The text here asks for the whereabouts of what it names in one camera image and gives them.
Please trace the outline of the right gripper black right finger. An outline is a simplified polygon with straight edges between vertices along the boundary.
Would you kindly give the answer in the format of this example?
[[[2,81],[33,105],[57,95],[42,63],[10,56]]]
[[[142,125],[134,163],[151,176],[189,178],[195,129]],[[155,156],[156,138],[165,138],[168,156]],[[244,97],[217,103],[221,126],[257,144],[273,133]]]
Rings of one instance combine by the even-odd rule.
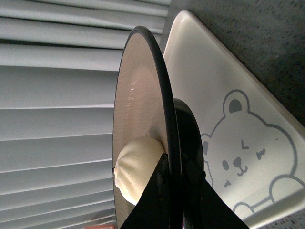
[[[206,173],[182,155],[183,225],[185,229],[247,229],[206,181]]]

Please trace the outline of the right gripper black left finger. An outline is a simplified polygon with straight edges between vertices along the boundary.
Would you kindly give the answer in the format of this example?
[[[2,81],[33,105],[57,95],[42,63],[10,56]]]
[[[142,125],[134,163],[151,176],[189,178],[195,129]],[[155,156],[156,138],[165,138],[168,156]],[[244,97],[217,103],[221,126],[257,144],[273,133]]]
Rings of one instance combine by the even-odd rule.
[[[139,202],[123,222],[122,229],[169,228],[169,176],[168,156],[162,154]]]

